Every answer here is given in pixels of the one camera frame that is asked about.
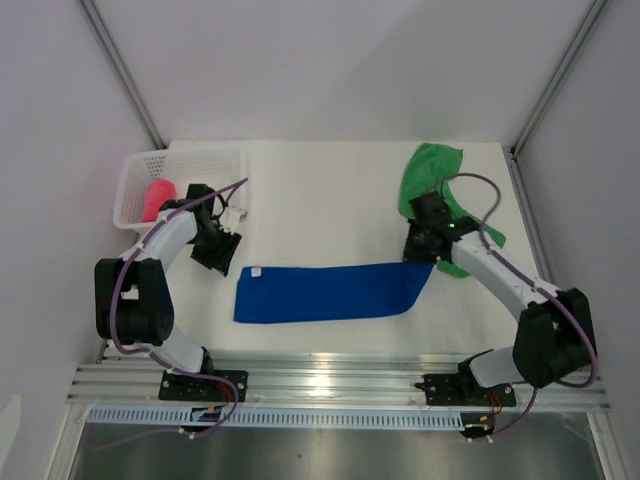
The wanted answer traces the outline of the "red towel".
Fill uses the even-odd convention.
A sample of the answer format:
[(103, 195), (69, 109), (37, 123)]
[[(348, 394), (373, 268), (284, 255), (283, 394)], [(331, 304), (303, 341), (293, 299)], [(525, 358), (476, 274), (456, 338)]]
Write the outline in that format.
[(155, 179), (145, 193), (141, 222), (154, 222), (162, 205), (167, 201), (175, 200), (176, 195), (176, 187), (173, 182), (164, 178)]

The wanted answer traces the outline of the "blue towel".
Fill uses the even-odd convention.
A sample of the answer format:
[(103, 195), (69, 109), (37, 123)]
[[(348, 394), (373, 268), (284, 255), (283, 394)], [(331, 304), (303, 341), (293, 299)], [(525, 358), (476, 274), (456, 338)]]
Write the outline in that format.
[(273, 325), (400, 315), (414, 306), (432, 270), (431, 264), (402, 262), (246, 267), (237, 282), (234, 321)]

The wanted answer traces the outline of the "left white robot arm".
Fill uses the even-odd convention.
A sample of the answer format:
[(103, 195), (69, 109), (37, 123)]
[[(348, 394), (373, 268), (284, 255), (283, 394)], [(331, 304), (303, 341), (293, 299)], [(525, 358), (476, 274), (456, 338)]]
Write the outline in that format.
[(246, 178), (216, 190), (191, 184), (181, 199), (166, 199), (151, 228), (117, 258), (94, 267), (96, 330), (124, 355), (147, 355), (163, 368), (183, 375), (182, 388), (197, 400), (216, 390), (209, 351), (175, 325), (166, 274), (187, 246), (191, 259), (227, 276), (242, 235), (245, 211), (232, 204)]

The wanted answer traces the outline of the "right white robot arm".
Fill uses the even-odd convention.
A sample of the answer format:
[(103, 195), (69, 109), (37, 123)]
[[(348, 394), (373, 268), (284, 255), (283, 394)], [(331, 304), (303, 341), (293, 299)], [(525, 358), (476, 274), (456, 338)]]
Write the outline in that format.
[(470, 216), (456, 218), (436, 192), (410, 202), (413, 217), (403, 259), (410, 264), (450, 262), (480, 282), (517, 323), (512, 346), (476, 354), (463, 361), (458, 395), (479, 403), (500, 384), (523, 383), (541, 389), (564, 384), (566, 376), (587, 367), (590, 386), (597, 377), (597, 350), (590, 306), (576, 288), (559, 287), (524, 274), (509, 261)]

